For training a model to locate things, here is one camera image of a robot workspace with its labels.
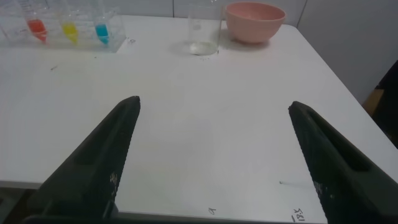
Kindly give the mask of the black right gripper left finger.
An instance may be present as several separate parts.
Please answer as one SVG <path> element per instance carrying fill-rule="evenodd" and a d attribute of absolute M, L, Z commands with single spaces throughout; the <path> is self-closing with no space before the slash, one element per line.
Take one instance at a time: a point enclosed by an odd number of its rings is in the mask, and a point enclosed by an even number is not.
<path fill-rule="evenodd" d="M 106 223 L 140 113 L 141 101 L 120 101 L 27 201 L 24 223 Z"/>

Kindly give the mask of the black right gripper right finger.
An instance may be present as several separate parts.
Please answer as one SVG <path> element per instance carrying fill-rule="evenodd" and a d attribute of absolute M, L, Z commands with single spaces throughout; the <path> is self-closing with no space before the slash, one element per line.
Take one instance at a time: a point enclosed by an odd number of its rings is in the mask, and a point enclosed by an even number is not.
<path fill-rule="evenodd" d="M 289 115 L 328 223 L 397 223 L 397 182 L 311 107 Z"/>

